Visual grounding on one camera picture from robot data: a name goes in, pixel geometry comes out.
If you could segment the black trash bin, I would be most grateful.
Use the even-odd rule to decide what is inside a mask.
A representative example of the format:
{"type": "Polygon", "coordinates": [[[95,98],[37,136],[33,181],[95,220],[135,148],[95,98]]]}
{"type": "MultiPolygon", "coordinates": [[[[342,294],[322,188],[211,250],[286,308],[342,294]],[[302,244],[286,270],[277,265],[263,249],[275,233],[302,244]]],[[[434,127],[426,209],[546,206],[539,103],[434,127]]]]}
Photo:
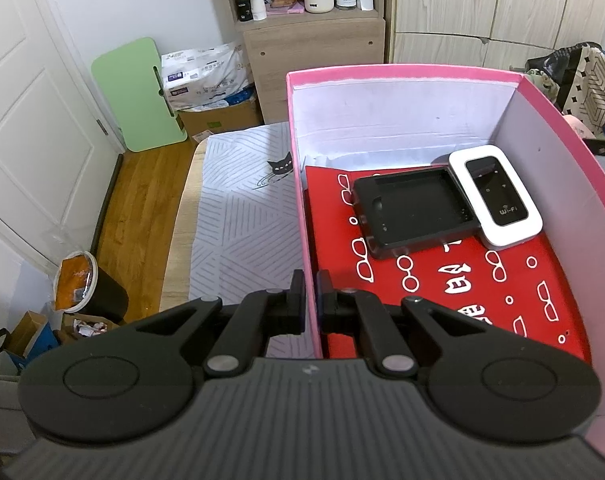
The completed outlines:
{"type": "Polygon", "coordinates": [[[99,316],[124,324],[129,296],[97,263],[90,252],[72,252],[63,258],[54,278],[53,309],[67,314],[99,316]]]}

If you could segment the wooden shelf cabinet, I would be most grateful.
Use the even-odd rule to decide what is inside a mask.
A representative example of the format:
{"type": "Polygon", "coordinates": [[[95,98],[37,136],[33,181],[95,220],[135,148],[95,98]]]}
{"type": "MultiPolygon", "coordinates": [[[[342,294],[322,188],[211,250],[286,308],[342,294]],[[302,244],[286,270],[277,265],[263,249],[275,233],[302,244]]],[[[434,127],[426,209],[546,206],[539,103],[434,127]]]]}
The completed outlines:
{"type": "Polygon", "coordinates": [[[236,21],[235,27],[244,40],[267,124],[288,118],[288,73],[385,61],[385,0],[374,0],[372,11],[270,15],[259,22],[236,21]]]}

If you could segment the white plastic package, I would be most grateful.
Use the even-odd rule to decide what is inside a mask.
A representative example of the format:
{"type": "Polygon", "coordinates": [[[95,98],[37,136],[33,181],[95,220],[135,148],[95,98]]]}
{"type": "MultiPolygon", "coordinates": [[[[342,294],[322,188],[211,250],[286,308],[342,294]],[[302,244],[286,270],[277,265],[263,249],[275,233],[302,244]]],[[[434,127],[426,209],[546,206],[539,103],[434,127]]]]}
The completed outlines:
{"type": "Polygon", "coordinates": [[[161,55],[160,75],[175,112],[211,107],[254,83],[244,44],[237,41],[161,55]]]}

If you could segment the pink cardboard box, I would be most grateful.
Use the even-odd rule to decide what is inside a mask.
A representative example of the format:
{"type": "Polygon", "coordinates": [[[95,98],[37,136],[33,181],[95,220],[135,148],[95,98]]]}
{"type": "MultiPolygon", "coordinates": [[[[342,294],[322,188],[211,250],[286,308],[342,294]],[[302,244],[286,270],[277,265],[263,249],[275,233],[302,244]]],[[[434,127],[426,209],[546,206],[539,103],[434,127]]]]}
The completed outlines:
{"type": "Polygon", "coordinates": [[[312,68],[286,88],[296,174],[409,167],[486,143],[506,154],[582,315],[603,384],[587,440],[605,455],[605,171],[560,112],[523,75],[471,66],[312,68]]]}

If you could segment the white patterned tablecloth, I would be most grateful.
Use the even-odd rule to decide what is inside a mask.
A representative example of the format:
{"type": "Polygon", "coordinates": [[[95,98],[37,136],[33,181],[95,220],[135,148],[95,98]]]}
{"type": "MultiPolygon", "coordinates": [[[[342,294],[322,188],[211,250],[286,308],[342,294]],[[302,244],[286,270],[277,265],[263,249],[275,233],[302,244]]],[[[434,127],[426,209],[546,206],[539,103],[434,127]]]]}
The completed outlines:
{"type": "Polygon", "coordinates": [[[302,267],[289,125],[211,136],[188,297],[239,304],[249,292],[286,289],[302,267]]]}

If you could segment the black small bottle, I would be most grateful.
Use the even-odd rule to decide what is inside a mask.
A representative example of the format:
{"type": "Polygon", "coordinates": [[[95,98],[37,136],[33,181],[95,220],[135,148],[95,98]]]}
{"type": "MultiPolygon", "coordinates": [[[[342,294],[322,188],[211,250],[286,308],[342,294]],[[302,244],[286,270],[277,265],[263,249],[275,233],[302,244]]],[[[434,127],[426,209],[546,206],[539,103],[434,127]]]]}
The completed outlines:
{"type": "Polygon", "coordinates": [[[250,22],[252,17],[252,4],[250,0],[234,0],[237,21],[240,23],[250,22]]]}

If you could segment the green folding board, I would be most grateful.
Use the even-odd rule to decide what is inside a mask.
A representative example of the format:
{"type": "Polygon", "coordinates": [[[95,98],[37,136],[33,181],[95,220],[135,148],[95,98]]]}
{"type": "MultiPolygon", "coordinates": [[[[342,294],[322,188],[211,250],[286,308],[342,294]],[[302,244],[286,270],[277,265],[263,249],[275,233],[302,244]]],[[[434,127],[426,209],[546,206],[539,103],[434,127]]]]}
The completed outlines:
{"type": "Polygon", "coordinates": [[[141,38],[96,58],[91,72],[131,152],[180,143],[188,135],[164,95],[155,41],[141,38]]]}

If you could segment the red patterned paper liner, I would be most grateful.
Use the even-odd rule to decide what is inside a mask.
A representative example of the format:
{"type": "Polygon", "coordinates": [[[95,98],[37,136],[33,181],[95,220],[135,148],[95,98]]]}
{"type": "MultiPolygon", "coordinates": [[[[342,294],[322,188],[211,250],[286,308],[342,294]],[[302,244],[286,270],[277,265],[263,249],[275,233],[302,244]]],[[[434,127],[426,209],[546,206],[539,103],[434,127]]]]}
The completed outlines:
{"type": "Polygon", "coordinates": [[[544,234],[500,252],[471,236],[408,256],[376,259],[352,207],[357,178],[357,171],[307,170],[310,250],[336,287],[374,292],[385,304],[421,296],[590,361],[579,308],[544,234]]]}

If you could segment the white door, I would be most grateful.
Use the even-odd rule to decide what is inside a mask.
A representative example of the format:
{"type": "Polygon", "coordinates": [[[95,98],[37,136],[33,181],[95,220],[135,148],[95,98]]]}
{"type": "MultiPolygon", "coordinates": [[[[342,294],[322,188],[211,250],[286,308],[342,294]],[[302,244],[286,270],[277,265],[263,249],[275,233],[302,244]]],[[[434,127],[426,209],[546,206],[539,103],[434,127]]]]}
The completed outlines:
{"type": "Polygon", "coordinates": [[[91,247],[118,148],[45,0],[0,0],[0,235],[47,274],[91,247]]]}

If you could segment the white wifi router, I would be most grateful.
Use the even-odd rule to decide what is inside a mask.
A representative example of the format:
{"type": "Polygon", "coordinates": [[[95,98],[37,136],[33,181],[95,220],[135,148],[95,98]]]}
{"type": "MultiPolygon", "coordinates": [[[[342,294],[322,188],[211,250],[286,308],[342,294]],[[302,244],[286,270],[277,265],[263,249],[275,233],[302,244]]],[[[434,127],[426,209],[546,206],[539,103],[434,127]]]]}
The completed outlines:
{"type": "Polygon", "coordinates": [[[447,161],[476,214],[485,247],[500,252],[542,232],[542,216],[500,148],[465,148],[452,152],[447,161]]]}

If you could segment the black device case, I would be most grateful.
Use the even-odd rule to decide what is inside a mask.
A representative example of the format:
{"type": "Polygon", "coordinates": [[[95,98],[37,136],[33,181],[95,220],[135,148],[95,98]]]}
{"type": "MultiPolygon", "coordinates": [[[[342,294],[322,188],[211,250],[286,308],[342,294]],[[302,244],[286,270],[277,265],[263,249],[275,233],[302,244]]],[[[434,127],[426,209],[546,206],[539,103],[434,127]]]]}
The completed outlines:
{"type": "Polygon", "coordinates": [[[355,216],[369,253],[390,259],[470,237],[480,229],[447,166],[413,168],[355,180],[355,216]]]}

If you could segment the brown cardboard box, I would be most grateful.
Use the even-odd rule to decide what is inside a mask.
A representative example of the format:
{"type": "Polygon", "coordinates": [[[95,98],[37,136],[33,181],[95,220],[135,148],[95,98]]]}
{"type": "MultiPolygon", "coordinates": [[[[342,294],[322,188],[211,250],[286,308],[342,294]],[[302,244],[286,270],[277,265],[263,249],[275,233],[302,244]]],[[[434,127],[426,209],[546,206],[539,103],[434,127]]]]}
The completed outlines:
{"type": "Polygon", "coordinates": [[[263,124],[261,110],[255,98],[215,110],[203,112],[184,110],[178,113],[178,117],[189,136],[197,136],[206,131],[225,133],[263,124]]]}

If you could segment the wooden wardrobe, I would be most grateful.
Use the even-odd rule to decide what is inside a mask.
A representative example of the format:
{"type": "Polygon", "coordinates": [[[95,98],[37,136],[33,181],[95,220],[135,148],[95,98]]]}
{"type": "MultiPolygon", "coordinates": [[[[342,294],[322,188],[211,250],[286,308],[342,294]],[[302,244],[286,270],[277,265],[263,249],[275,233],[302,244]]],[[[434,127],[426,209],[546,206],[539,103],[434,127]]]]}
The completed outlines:
{"type": "Polygon", "coordinates": [[[390,63],[510,70],[605,34],[605,0],[387,0],[390,63]]]}

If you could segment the patterned tote bag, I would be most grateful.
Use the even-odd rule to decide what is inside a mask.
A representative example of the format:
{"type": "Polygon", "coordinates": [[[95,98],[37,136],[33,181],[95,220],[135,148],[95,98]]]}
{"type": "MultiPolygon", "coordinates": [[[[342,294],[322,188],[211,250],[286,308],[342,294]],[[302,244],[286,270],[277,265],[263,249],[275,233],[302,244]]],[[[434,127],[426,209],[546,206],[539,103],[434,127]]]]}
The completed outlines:
{"type": "Polygon", "coordinates": [[[561,114],[605,139],[605,51],[599,44],[580,42],[531,58],[525,75],[561,114]]]}

